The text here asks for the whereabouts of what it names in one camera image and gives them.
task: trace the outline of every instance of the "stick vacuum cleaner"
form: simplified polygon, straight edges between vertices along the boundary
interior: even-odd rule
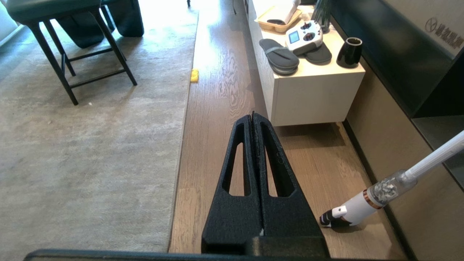
[[[464,131],[443,144],[408,170],[399,170],[393,175],[363,190],[340,207],[325,212],[320,223],[325,227],[347,227],[359,224],[378,209],[408,192],[419,177],[428,170],[464,149]]]

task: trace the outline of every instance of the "controller screen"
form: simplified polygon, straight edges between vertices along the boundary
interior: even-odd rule
[[[298,36],[298,31],[294,31],[293,33],[289,34],[289,38],[291,44],[298,41],[300,39],[300,37]]]

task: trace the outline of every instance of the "dark green cushion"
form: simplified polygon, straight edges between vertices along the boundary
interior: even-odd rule
[[[100,6],[101,0],[8,0],[6,9],[10,16],[24,23],[73,10]]]

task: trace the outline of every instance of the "stool footrest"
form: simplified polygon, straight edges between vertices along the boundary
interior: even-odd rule
[[[102,54],[102,53],[105,53],[105,52],[111,52],[112,50],[113,49],[108,48],[108,49],[104,49],[104,50],[97,51],[97,52],[91,52],[91,53],[88,53],[88,54],[84,54],[84,55],[81,55],[81,56],[71,58],[71,59],[69,59],[69,61],[70,62],[77,61],[77,60],[84,59],[84,58],[87,58],[87,57],[90,57],[90,56],[99,55],[99,54]]]
[[[93,83],[93,82],[95,82],[95,81],[108,78],[108,77],[113,76],[113,75],[117,75],[117,74],[123,73],[123,72],[125,72],[125,71],[126,71],[126,70],[122,69],[122,70],[110,72],[110,73],[104,74],[104,75],[102,75],[102,76],[98,76],[98,77],[95,77],[95,78],[92,78],[92,79],[88,79],[88,80],[86,80],[86,81],[82,81],[82,82],[79,82],[79,83],[70,85],[69,87],[70,87],[71,89],[72,89],[72,88],[76,88],[76,87],[79,87],[79,86],[82,86],[82,85],[85,85],[85,84]]]

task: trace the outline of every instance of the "black cup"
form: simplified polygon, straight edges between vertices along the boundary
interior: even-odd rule
[[[355,68],[361,59],[362,41],[356,37],[347,38],[337,57],[337,64],[345,68]]]

